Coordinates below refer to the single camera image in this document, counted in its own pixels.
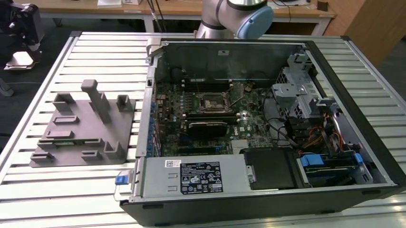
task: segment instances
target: blue latch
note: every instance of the blue latch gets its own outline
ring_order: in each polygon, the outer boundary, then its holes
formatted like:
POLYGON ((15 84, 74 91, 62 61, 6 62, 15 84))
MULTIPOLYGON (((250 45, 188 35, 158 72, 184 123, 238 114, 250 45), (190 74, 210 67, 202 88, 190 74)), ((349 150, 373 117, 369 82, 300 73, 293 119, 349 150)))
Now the blue latch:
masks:
POLYGON ((117 185, 126 185, 126 184, 129 184, 129 176, 117 176, 115 177, 115 184, 117 185))
POLYGON ((324 159, 322 156, 318 154, 308 154, 301 158, 301 163, 304 165, 304 167, 309 166, 309 165, 324 165, 324 159))
POLYGON ((354 154, 354 157, 356 157, 356 160, 357 160, 358 164, 361 164, 361 163, 364 162, 364 159, 362 159, 362 157, 361 157, 361 154, 360 154, 360 153, 356 153, 356 154, 354 154))

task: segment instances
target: floor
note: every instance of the floor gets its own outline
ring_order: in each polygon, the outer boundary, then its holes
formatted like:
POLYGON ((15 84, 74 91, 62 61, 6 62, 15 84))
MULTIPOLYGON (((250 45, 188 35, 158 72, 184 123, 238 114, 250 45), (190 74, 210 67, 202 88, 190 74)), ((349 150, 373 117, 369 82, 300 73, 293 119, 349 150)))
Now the floor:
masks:
MULTIPOLYGON (((0 71, 2 79, 13 87, 13 97, 0 96, 0 151, 9 141, 7 135, 14 133, 26 109, 38 92, 41 83, 53 67, 54 61, 65 46, 71 31, 98 32, 143 32, 142 21, 119 21, 98 19, 65 19, 63 26, 57 27, 51 19, 43 20, 46 37, 42 42, 42 62, 31 71, 0 71)), ((0 34, 0 63, 14 46, 10 37, 0 34)), ((395 86, 404 98, 406 98, 406 41, 401 41, 388 56, 379 70, 395 86)))

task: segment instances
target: power supply label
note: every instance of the power supply label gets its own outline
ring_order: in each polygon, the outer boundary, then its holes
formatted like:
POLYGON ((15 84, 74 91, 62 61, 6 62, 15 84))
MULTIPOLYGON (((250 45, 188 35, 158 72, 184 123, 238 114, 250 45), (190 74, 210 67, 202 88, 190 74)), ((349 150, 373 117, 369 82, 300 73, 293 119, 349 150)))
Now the power supply label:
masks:
POLYGON ((221 162, 181 164, 184 195, 224 192, 221 162))

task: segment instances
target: aluminum profile table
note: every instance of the aluminum profile table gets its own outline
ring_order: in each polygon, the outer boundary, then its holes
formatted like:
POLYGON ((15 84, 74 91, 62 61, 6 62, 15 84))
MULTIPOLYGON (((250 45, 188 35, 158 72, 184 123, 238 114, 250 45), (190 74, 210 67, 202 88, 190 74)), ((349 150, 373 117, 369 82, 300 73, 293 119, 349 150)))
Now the aluminum profile table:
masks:
MULTIPOLYGON (((71 36, 0 155, 0 227, 137 228, 115 201, 115 176, 133 169, 151 37, 192 38, 192 34, 94 33, 71 36), (127 163, 122 165, 31 168, 30 156, 51 120, 58 92, 75 99, 85 79, 99 81, 113 99, 137 99, 127 163)), ((341 37, 265 36, 314 40, 401 167, 406 170, 406 103, 352 41, 341 37)), ((326 93, 329 87, 321 82, 326 93)), ((131 193, 130 186, 121 194, 131 193)), ((368 201, 344 212, 184 225, 181 227, 405 227, 406 195, 368 201)))

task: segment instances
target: metal bracket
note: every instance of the metal bracket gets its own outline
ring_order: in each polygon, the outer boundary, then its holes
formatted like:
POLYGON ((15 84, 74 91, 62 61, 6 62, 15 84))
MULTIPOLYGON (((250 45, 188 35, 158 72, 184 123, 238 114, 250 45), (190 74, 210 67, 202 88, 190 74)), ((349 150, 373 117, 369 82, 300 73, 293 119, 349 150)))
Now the metal bracket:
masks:
POLYGON ((168 44, 162 44, 161 38, 150 38, 147 41, 147 63, 151 65, 153 64, 153 57, 161 53, 159 51, 162 46, 166 46, 168 44))
POLYGON ((292 69, 309 71, 313 62, 306 53, 294 54, 288 59, 288 64, 292 69))
POLYGON ((302 86, 294 84, 274 84, 273 93, 281 108, 290 108, 300 95, 306 95, 308 91, 302 86))
POLYGON ((145 163, 146 163, 146 157, 141 157, 137 159, 137 162, 135 162, 135 169, 134 169, 134 181, 133 181, 133 184, 135 185, 134 186, 134 194, 133 196, 141 196, 141 182, 142 182, 142 171, 145 169, 145 163))
POLYGON ((318 114, 318 107, 330 107, 336 103, 336 99, 333 97, 317 99, 314 98, 310 103, 312 114, 318 114))

